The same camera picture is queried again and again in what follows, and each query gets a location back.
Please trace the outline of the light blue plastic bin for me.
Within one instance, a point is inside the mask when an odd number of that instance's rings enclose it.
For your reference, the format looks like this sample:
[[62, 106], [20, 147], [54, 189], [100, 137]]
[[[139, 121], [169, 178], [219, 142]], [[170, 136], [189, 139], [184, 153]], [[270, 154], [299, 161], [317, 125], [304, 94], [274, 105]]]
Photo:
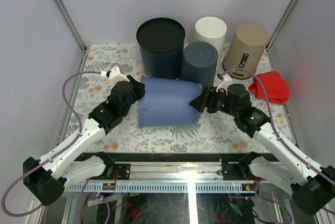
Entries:
[[139, 100], [138, 124], [145, 127], [190, 126], [201, 113], [189, 105], [202, 92], [202, 85], [190, 81], [142, 76], [145, 95]]

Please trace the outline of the dark teal bin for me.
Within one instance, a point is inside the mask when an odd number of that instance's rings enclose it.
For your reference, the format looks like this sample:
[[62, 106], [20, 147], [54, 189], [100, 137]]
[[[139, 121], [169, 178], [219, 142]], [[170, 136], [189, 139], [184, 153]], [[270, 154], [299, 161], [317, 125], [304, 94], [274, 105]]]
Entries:
[[190, 43], [183, 52], [180, 80], [199, 83], [203, 88], [214, 84], [218, 52], [206, 42]]

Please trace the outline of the dark navy tall bin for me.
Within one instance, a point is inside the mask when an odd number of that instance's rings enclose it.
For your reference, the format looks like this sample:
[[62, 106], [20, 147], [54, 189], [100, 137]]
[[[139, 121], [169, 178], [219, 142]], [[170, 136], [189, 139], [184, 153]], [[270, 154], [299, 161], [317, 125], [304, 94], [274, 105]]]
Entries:
[[153, 18], [140, 25], [136, 40], [147, 76], [179, 78], [185, 36], [184, 27], [171, 18]]

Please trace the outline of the tan cylindrical bin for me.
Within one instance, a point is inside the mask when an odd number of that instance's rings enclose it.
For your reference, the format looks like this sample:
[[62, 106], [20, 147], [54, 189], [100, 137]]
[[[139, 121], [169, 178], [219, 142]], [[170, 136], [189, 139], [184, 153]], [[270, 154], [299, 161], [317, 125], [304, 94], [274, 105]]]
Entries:
[[223, 60], [223, 69], [231, 70], [229, 75], [234, 79], [250, 78], [249, 72], [256, 72], [269, 39], [268, 30], [260, 24], [240, 25]]

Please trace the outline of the cream white bin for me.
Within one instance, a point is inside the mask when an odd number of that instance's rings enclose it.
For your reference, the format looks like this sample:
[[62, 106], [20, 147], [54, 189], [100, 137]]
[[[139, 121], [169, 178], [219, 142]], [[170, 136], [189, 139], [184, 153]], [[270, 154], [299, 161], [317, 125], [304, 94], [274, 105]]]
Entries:
[[226, 23], [218, 17], [207, 16], [200, 18], [194, 27], [192, 42], [206, 42], [214, 46], [222, 55], [227, 33]]

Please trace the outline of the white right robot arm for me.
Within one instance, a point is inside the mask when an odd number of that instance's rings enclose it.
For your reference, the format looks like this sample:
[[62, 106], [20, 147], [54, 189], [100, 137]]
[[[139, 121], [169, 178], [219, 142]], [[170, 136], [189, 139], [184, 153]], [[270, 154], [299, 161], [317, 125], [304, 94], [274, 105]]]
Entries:
[[313, 216], [334, 199], [334, 167], [323, 167], [288, 141], [263, 111], [252, 106], [242, 84], [227, 89], [207, 87], [190, 103], [199, 112], [221, 111], [234, 118], [239, 130], [265, 146], [282, 164], [277, 166], [250, 152], [239, 161], [244, 179], [263, 178], [288, 193], [295, 204]]

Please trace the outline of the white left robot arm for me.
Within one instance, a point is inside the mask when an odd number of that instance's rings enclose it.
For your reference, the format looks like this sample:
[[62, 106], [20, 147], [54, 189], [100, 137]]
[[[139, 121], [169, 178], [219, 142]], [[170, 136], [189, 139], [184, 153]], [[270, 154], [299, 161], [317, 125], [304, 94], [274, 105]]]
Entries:
[[128, 115], [130, 107], [145, 95], [145, 85], [136, 80], [120, 81], [106, 101], [95, 107], [84, 121], [82, 130], [72, 134], [39, 159], [29, 157], [23, 163], [24, 185], [44, 206], [58, 200], [64, 190], [91, 177], [113, 179], [115, 161], [104, 152], [74, 163], [93, 142], [106, 136]]

